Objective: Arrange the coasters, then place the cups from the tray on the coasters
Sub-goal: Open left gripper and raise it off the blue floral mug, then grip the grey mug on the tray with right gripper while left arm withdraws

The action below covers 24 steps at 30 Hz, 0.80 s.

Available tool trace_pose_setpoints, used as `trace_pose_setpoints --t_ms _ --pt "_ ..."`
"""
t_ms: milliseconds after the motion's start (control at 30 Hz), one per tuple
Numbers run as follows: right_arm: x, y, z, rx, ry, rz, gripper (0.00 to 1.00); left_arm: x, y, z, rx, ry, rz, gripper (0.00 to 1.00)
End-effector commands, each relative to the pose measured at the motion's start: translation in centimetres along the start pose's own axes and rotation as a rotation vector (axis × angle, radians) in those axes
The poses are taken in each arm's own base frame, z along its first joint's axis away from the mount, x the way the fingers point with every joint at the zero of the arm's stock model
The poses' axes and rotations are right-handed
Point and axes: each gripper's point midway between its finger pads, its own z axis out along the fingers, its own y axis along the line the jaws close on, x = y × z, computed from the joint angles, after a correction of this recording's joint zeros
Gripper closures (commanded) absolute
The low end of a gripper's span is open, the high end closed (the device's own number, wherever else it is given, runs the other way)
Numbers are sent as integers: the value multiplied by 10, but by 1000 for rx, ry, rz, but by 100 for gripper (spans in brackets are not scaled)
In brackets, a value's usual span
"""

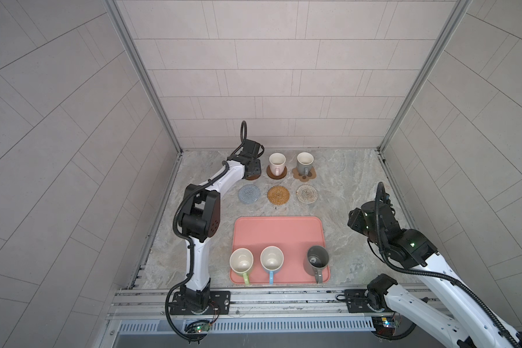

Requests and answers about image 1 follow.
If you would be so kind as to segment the white mug grey handle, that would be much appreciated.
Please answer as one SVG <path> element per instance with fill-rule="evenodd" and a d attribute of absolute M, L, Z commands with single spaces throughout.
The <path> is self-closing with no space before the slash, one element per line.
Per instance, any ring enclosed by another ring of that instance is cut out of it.
<path fill-rule="evenodd" d="M 301 152 L 297 155 L 297 169 L 301 175 L 307 175 L 313 167 L 314 156 L 309 152 Z"/>

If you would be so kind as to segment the white mug pink handle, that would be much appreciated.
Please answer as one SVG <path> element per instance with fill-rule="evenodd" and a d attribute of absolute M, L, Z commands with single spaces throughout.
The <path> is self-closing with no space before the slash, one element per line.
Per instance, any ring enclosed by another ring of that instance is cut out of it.
<path fill-rule="evenodd" d="M 284 171 L 284 167 L 286 166 L 286 157 L 285 155 L 276 152 L 269 156 L 269 167 L 274 175 L 281 175 Z"/>

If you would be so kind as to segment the rattan woven round coaster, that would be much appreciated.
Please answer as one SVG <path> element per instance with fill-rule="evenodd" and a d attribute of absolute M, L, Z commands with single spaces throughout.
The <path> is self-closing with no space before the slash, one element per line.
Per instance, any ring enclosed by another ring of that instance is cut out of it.
<path fill-rule="evenodd" d="M 280 206 L 289 201 L 290 192 L 283 186 L 274 186 L 268 190 L 267 197 L 271 204 Z"/>

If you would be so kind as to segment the white mug green handle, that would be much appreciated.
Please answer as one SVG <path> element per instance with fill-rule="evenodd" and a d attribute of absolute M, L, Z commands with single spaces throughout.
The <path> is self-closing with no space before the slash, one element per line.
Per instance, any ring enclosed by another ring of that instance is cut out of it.
<path fill-rule="evenodd" d="M 248 287 L 250 285 L 249 274 L 253 268 L 254 256 L 252 252 L 246 248 L 239 248 L 230 256 L 229 265 L 233 272 L 240 275 L 244 284 Z"/>

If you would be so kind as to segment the white mug blue handle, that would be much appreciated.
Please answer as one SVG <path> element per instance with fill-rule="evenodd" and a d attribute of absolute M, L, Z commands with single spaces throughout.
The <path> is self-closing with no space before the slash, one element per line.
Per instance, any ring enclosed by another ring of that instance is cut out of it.
<path fill-rule="evenodd" d="M 268 273 L 269 284 L 274 285 L 275 274 L 284 265 L 284 253 L 276 246 L 268 246 L 261 252 L 260 262 L 265 272 Z"/>

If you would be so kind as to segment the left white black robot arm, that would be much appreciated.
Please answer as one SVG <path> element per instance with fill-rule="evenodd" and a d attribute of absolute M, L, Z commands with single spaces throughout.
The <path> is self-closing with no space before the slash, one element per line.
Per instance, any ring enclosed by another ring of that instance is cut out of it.
<path fill-rule="evenodd" d="M 220 226 L 221 200 L 234 184 L 261 175 L 260 157 L 265 147 L 248 139 L 245 120 L 240 127 L 240 141 L 212 178 L 186 187 L 176 210 L 173 233 L 186 241 L 188 273 L 167 295 L 168 315 L 179 310 L 204 313 L 210 307 L 210 239 Z"/>

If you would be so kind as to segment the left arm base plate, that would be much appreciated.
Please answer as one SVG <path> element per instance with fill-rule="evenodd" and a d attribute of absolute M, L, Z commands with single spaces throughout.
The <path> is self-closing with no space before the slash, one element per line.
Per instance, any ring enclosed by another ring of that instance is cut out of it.
<path fill-rule="evenodd" d="M 230 291 L 177 292 L 168 302 L 172 316 L 208 316 L 229 314 Z"/>

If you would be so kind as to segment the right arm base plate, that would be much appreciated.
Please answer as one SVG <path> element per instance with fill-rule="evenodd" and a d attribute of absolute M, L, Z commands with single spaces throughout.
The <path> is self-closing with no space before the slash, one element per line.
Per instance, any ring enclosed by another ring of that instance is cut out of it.
<path fill-rule="evenodd" d="M 375 291 L 347 289 L 335 299 L 346 304 L 348 313 L 393 313 L 384 295 Z"/>

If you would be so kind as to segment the dark grey mug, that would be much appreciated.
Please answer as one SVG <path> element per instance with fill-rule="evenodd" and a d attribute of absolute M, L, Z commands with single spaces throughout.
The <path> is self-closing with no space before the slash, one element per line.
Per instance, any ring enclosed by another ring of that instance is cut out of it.
<path fill-rule="evenodd" d="M 323 283 L 323 271 L 328 267 L 330 256 L 323 246 L 312 246 L 304 259 L 306 274 L 314 278 L 316 284 Z"/>

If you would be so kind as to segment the grey woven round coaster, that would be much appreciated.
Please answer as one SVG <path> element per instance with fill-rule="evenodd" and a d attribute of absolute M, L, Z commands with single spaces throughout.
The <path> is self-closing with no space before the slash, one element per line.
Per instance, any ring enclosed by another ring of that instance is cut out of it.
<path fill-rule="evenodd" d="M 245 185 L 239 190 L 239 201 L 244 204 L 253 204 L 259 200 L 260 196 L 260 189 L 253 184 Z"/>

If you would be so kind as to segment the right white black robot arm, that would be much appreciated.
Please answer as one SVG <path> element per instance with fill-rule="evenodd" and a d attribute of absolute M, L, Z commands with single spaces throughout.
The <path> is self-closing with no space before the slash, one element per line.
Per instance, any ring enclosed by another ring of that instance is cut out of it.
<path fill-rule="evenodd" d="M 522 347 L 522 331 L 491 310 L 423 233 L 400 227 L 383 183 L 378 183 L 374 200 L 349 212 L 347 224 L 378 247 L 387 267 L 420 279 L 449 314 L 414 297 L 384 273 L 367 285 L 365 302 L 370 310 L 398 313 L 445 347 Z"/>

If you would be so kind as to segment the brown wooden coaster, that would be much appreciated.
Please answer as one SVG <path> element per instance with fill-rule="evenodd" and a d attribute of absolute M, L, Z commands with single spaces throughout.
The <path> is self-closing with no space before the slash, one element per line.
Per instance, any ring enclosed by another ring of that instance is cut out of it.
<path fill-rule="evenodd" d="M 247 180 L 247 181 L 255 181 L 255 180 L 257 180 L 259 177 L 261 177 L 261 174 L 250 175 L 250 176 L 247 176 L 247 177 L 245 178 L 245 180 Z"/>
<path fill-rule="evenodd" d="M 271 168 L 268 166 L 266 168 L 266 174 L 269 178 L 273 179 L 273 180 L 281 180 L 281 179 L 284 179 L 286 176 L 287 176 L 287 173 L 288 173 L 288 169 L 287 167 L 284 167 L 284 171 L 282 172 L 281 175 L 274 175 L 273 172 L 271 171 Z"/>

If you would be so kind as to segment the cork paw print coaster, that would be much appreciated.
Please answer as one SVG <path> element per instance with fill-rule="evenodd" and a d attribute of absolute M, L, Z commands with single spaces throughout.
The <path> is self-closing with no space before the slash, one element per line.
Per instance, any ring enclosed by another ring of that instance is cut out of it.
<path fill-rule="evenodd" d="M 292 174 L 293 174 L 294 179 L 297 179 L 303 183 L 317 178 L 317 173 L 316 173 L 315 168 L 311 168 L 307 175 L 301 175 L 297 168 L 293 168 Z"/>

